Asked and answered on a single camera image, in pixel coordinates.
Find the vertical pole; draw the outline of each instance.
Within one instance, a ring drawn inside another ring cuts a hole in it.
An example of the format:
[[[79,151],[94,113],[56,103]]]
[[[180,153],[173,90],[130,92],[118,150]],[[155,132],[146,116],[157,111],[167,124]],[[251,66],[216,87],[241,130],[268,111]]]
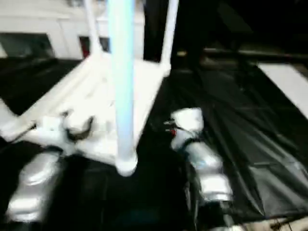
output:
[[[119,174],[129,176],[137,165],[133,139],[134,0],[108,0],[108,11],[118,139],[115,166]]]
[[[100,44],[100,38],[98,34],[97,24],[93,12],[92,0],[84,0],[84,5],[87,14],[87,21],[90,34],[90,53],[101,52],[102,47]]]
[[[177,22],[178,7],[179,7],[179,0],[169,0],[163,50],[161,56],[162,64],[170,64],[174,30]]]

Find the black plastic sheet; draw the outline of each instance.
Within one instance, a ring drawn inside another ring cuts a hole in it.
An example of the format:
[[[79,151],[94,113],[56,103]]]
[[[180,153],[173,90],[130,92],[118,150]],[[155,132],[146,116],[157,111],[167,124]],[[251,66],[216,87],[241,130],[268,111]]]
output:
[[[308,122],[258,68],[174,71],[164,85],[153,114],[202,108],[204,135],[224,160],[238,222],[308,212]]]
[[[0,98],[15,114],[21,115],[78,63],[38,58],[0,59]]]
[[[14,64],[8,62],[7,72],[11,73],[9,67],[13,69]],[[56,82],[62,77],[57,73],[68,70],[61,70],[60,64],[55,67],[58,72],[41,72],[44,79]],[[2,76],[8,79],[3,70]],[[29,98],[36,101],[44,83],[35,81],[31,87],[30,79],[29,74],[26,84],[18,78],[15,84],[29,85]],[[12,85],[10,93],[12,98],[16,96],[10,107],[24,107],[19,88]],[[114,167],[78,156],[68,158],[46,230],[186,228],[182,162],[170,149],[172,137],[150,126],[151,120],[163,121],[184,107],[202,108],[204,137],[224,160],[237,222],[308,212],[308,123],[297,108],[256,67],[176,70],[164,79],[155,100],[137,148],[136,172],[124,178]],[[1,187],[9,189],[1,194],[2,214],[18,171],[39,151],[32,144],[11,144],[10,149],[1,151]],[[199,217],[203,223],[216,219],[206,209],[201,209]]]

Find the white panel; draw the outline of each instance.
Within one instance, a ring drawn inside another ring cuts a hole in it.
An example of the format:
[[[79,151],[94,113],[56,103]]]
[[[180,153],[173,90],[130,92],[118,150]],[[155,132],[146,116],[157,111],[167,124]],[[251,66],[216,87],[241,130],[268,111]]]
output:
[[[291,65],[259,64],[258,66],[308,119],[308,79]]]

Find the white cabinet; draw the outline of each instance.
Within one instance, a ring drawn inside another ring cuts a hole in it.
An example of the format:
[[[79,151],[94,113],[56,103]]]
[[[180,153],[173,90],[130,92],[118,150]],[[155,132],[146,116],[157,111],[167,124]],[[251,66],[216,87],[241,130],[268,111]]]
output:
[[[144,14],[136,4],[134,18],[134,52],[143,57]],[[99,35],[108,38],[107,9],[95,5]],[[80,37],[87,37],[88,26],[82,7],[69,7],[66,0],[0,0],[0,33],[45,34],[54,56],[82,59]],[[0,46],[0,57],[6,52]]]

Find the white pvc pipe frame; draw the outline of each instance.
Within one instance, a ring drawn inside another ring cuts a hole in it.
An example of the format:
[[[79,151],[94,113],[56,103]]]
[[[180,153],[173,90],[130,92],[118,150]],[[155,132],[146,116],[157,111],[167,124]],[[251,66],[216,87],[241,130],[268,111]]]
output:
[[[90,30],[91,53],[101,49],[91,0],[84,0]],[[179,0],[169,0],[161,65],[170,66]],[[133,17],[134,0],[108,0],[108,22],[112,53],[112,78],[115,83],[117,159],[133,163]]]

